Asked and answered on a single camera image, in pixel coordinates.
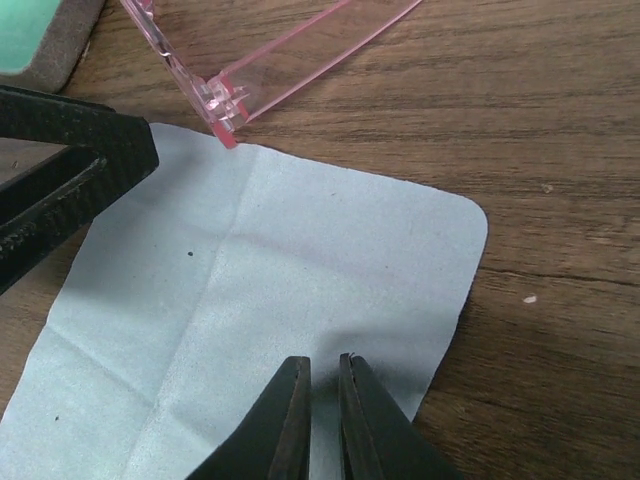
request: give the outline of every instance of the wooden table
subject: wooden table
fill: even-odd
[[[115,0],[65,93],[206,128]],[[640,477],[639,2],[425,0],[242,137],[487,212],[416,418],[461,470]],[[2,411],[82,237],[0,297]]]

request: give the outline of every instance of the green sponge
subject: green sponge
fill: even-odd
[[[103,4],[104,0],[0,0],[0,83],[60,90]]]

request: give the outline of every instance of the sponge edge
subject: sponge edge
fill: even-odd
[[[64,87],[105,0],[61,0],[31,62],[19,72],[1,72],[0,83],[55,93]]]

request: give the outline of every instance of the microfiber cloth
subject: microfiber cloth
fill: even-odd
[[[487,235],[472,201],[152,126],[160,167],[91,226],[0,423],[2,479],[182,480],[282,361],[312,366],[312,479],[340,478],[362,355],[412,418]]]

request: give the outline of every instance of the black tool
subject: black tool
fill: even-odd
[[[158,166],[138,117],[0,86],[0,138],[65,145],[0,185],[0,294]]]
[[[343,479],[462,479],[362,357],[340,356],[339,400]],[[289,357],[236,431],[187,480],[307,480],[310,403],[309,359]]]

